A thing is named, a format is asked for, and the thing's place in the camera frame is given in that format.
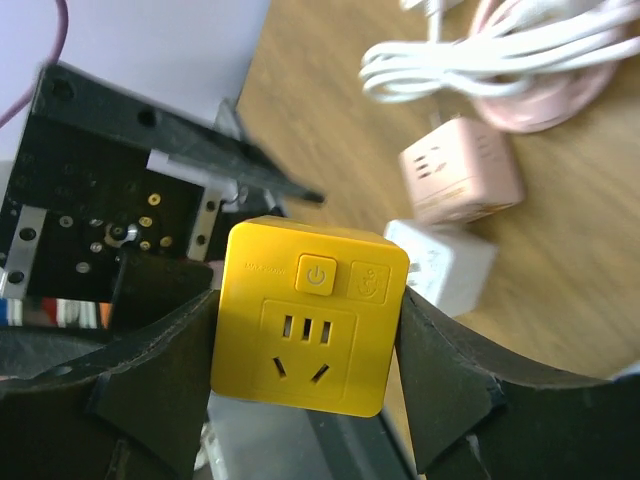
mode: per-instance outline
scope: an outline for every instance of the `white wall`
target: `white wall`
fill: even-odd
[[[68,0],[62,60],[212,121],[242,89],[270,0]],[[33,81],[56,28],[53,0],[0,0],[0,111]],[[0,129],[11,159],[26,112]]]

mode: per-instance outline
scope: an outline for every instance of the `yellow cube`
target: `yellow cube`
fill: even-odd
[[[211,387],[370,417],[382,409],[409,259],[359,230],[261,217],[229,236]]]

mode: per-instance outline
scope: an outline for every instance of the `yellow button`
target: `yellow button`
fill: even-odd
[[[333,292],[337,263],[333,258],[302,255],[298,263],[296,290],[329,296]]]
[[[382,304],[387,296],[389,267],[373,263],[353,262],[347,297],[361,302]]]

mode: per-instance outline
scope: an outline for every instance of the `wooden surface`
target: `wooden surface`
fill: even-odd
[[[464,34],[475,2],[446,19]],[[297,178],[328,193],[308,222],[381,233],[411,215],[397,155],[428,133],[430,100],[365,98],[362,54],[422,39],[425,20],[397,0],[273,0],[240,103],[249,130]],[[521,354],[606,377],[640,358],[640,59],[578,118],[512,137],[528,198],[471,230],[500,246],[481,303],[459,320]],[[443,115],[472,115],[455,94]],[[408,440],[397,366],[387,405]]]

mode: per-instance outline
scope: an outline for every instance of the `power symbol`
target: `power symbol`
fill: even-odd
[[[311,285],[321,285],[325,278],[327,278],[327,274],[320,267],[307,270],[307,280]]]

